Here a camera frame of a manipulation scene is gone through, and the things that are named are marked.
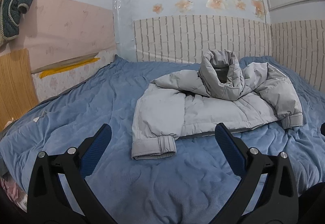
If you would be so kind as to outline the blue bed blanket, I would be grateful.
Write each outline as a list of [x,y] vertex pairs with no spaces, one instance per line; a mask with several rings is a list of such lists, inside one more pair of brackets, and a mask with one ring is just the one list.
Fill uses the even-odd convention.
[[[244,57],[240,66],[251,62],[269,62],[289,76],[301,101],[304,125],[284,131],[275,122],[234,136],[264,154],[286,151],[300,195],[324,182],[324,136],[320,132],[324,94],[270,56]],[[1,140],[1,160],[27,193],[40,151],[62,154],[107,123],[112,141],[86,180],[118,223],[209,223],[240,180],[214,137],[179,139],[176,155],[166,159],[131,159],[135,105],[149,82],[198,68],[198,64],[128,62],[117,57],[92,78],[13,123]]]

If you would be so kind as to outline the yellow tape strip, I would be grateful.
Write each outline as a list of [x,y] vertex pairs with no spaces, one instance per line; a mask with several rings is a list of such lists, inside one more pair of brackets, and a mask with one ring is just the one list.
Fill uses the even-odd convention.
[[95,57],[95,58],[83,60],[83,61],[80,61],[80,62],[77,62],[77,63],[74,63],[74,64],[69,64],[67,66],[60,66],[60,67],[55,67],[53,69],[44,70],[39,74],[39,78],[43,79],[44,77],[47,77],[47,76],[50,76],[50,75],[53,75],[53,74],[70,71],[70,70],[76,69],[78,67],[87,65],[87,64],[92,64],[92,63],[97,62],[99,60],[100,60],[99,58]]

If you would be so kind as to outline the grey puffer jacket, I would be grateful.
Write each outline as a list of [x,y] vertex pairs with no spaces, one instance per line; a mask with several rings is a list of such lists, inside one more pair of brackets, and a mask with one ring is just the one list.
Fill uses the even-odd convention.
[[135,107],[131,157],[170,157],[179,138],[209,136],[218,123],[244,132],[276,121],[284,129],[303,124],[302,106],[288,76],[267,62],[241,68],[234,52],[210,50],[198,70],[150,82]]

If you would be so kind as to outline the pink padded headboard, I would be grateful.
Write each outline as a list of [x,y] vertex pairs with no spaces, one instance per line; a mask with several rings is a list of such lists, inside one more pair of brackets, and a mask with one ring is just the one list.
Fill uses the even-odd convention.
[[116,50],[112,10],[74,0],[34,0],[20,31],[33,71]]

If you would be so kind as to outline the wooden board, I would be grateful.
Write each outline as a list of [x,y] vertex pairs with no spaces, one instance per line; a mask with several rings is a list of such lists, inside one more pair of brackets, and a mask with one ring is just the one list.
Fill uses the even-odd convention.
[[36,95],[28,49],[1,56],[1,129],[8,121],[17,120],[34,108]]

